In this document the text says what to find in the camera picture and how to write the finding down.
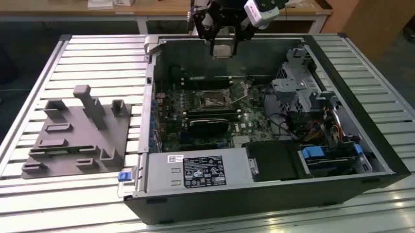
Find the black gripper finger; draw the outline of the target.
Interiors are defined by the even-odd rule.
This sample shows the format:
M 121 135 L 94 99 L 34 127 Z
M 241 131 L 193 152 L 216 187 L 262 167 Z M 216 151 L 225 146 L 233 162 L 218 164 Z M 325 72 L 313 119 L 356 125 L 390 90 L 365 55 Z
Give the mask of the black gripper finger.
M 245 17 L 242 20 L 237 20 L 233 25 L 233 39 L 232 39 L 232 55 L 237 53 L 237 45 L 244 40 L 250 40 L 253 37 L 256 27 L 252 25 L 249 18 Z
M 209 55 L 213 55 L 214 39 L 221 29 L 221 17 L 208 13 L 208 2 L 193 3 L 193 24 L 198 38 L 209 42 Z

